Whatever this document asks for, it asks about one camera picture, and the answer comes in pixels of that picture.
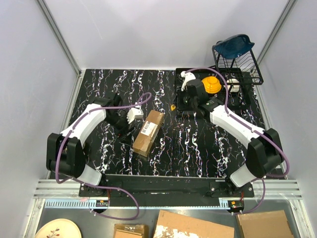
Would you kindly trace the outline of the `yellow utility knife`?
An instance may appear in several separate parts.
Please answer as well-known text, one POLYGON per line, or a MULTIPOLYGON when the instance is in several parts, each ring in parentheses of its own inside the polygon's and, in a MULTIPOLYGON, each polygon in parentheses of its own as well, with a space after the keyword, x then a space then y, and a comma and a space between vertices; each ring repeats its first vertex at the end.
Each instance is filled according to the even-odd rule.
POLYGON ((171 111, 176 110, 176 106, 175 106, 174 104, 170 105, 170 110, 171 110, 171 111))

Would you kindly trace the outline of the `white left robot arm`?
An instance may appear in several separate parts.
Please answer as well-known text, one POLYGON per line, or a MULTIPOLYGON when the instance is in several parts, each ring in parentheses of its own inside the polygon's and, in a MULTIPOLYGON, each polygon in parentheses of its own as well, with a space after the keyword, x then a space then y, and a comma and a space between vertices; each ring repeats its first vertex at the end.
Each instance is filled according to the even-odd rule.
POLYGON ((102 173, 86 164, 84 146, 88 136, 102 121, 114 128, 114 135, 120 142, 131 143, 133 127, 128 123, 122 103, 118 94, 108 98, 96 97, 71 126, 59 134, 51 133, 47 140, 47 169, 55 172, 60 158, 57 175, 88 183, 95 196, 104 195, 107 184, 102 181, 102 173))

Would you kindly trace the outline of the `brown cardboard express box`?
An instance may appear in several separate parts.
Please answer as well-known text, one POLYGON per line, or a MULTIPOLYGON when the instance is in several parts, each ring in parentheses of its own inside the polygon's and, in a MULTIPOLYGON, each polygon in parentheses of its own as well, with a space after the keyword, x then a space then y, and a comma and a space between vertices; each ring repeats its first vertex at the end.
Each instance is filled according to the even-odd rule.
POLYGON ((163 123, 164 113, 151 110, 137 135, 132 149, 135 153, 147 157, 163 123))

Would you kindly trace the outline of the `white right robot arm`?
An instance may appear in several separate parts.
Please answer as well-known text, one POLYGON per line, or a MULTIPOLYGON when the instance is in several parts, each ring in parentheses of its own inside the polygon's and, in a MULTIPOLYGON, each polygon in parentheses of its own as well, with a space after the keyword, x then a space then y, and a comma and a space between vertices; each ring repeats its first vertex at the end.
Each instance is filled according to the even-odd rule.
POLYGON ((285 160, 279 134, 273 128, 255 126, 227 108, 221 100, 210 97, 198 79, 176 87, 177 104, 183 111, 196 111, 210 123, 220 126, 247 149, 244 165, 233 172, 225 184, 229 196, 237 196, 243 186, 264 176, 285 160))

